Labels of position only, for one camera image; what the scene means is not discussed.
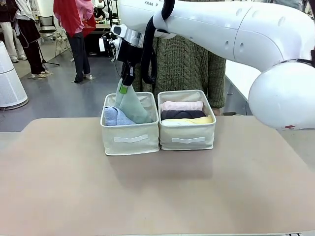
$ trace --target folded towel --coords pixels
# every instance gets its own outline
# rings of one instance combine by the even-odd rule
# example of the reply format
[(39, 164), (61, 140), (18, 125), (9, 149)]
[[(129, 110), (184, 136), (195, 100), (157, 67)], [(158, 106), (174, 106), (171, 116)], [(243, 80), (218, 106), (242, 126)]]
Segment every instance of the folded towel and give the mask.
[(203, 102), (164, 102), (162, 111), (202, 111)]
[(206, 117), (203, 111), (162, 111), (161, 120), (165, 119), (195, 119)]
[(121, 110), (116, 107), (105, 107), (104, 114), (106, 126), (135, 124), (133, 121), (129, 120)]
[(162, 125), (166, 125), (166, 126), (196, 125), (196, 124), (211, 124), (211, 123), (213, 123), (213, 118), (211, 116), (195, 118), (195, 119), (165, 119), (162, 121)]
[(120, 79), (115, 99), (115, 107), (119, 108), (130, 120), (136, 124), (152, 123), (149, 113), (141, 105), (132, 85), (128, 87), (127, 93), (119, 92), (123, 80)]

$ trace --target tabletop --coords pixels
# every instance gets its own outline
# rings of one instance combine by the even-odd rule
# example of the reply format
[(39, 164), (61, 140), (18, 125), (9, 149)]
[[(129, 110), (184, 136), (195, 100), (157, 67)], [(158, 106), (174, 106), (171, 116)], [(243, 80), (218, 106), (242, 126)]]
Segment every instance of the tabletop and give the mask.
[(251, 66), (226, 61), (225, 75), (246, 101), (248, 101), (252, 84), (260, 74), (259, 70)]
[(266, 234), (315, 229), (315, 176), (254, 117), (213, 150), (109, 157), (99, 118), (31, 122), (0, 154), (0, 234)]
[(97, 29), (110, 29), (110, 25), (108, 24), (96, 24)]

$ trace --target person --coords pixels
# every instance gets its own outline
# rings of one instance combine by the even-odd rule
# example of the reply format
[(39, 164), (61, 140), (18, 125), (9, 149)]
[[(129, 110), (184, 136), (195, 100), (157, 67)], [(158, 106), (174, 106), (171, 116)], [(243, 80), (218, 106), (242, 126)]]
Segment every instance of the person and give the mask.
[(8, 51), (10, 59), (13, 63), (18, 63), (20, 60), (27, 60), (20, 40), (17, 38), (15, 30), (12, 28), (12, 22), (15, 16), (17, 8), (10, 1), (0, 0), (0, 25), (3, 30), (5, 47)]
[[(312, 10), (312, 13), (314, 14), (315, 12), (315, 0), (309, 0), (309, 4)], [(313, 64), (315, 64), (315, 48), (313, 50), (311, 50), (311, 57), (312, 57), (312, 61)]]
[(172, 39), (154, 39), (157, 55), (157, 81), (155, 89), (140, 77), (140, 65), (136, 66), (133, 88), (136, 92), (199, 89), (208, 96), (215, 115), (224, 106), (224, 80), (226, 60), (180, 36)]
[(262, 2), (273, 2), (273, 3), (279, 4), (279, 5), (293, 7), (295, 9), (300, 10), (300, 11), (302, 11), (302, 9), (303, 9), (302, 0), (273, 0), (273, 1), (272, 0), (263, 0)]
[(92, 79), (90, 64), (85, 51), (84, 36), (95, 29), (94, 7), (91, 0), (54, 0), (54, 14), (65, 29), (72, 48), (76, 77), (74, 82)]
[(40, 38), (40, 34), (36, 27), (29, 0), (6, 1), (11, 1), (17, 8), (14, 28), (31, 67), (30, 78), (47, 77), (50, 72), (43, 67), (40, 58), (39, 44), (37, 42)]
[(102, 19), (106, 18), (106, 14), (103, 11), (105, 6), (106, 6), (106, 4), (104, 3), (104, 0), (96, 0), (95, 1), (94, 8), (95, 8), (95, 12), (96, 12), (96, 14), (95, 14), (96, 18), (100, 18), (100, 17), (102, 17)]

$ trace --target floor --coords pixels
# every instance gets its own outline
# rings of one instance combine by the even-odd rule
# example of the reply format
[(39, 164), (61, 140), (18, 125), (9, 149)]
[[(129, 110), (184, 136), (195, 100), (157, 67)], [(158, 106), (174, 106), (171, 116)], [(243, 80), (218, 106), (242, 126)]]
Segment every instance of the floor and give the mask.
[[(50, 61), (55, 57), (56, 42), (51, 39), (46, 39), (40, 45), (41, 51), (46, 61)], [(19, 63), (13, 64), (19, 78), (31, 72), (30, 64), (27, 60), (20, 60)]]
[(78, 85), (72, 83), (75, 67), (71, 58), (69, 52), (64, 52), (51, 60), (61, 66), (47, 65), (53, 75), (45, 79), (21, 79), (29, 103), (0, 112), (0, 132), (21, 131), (38, 118), (100, 117), (106, 95), (116, 92), (119, 76), (115, 66), (109, 58), (90, 58), (95, 79)]

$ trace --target light green cloth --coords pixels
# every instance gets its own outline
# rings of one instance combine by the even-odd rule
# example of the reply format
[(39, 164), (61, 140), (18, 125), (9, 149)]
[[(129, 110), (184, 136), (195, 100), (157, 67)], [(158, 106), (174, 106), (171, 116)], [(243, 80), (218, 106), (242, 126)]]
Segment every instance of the light green cloth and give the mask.
[(141, 105), (132, 85), (128, 87), (127, 93), (119, 92), (123, 80), (120, 79), (116, 91), (115, 107), (120, 109), (126, 117), (136, 124), (152, 123), (153, 120)]

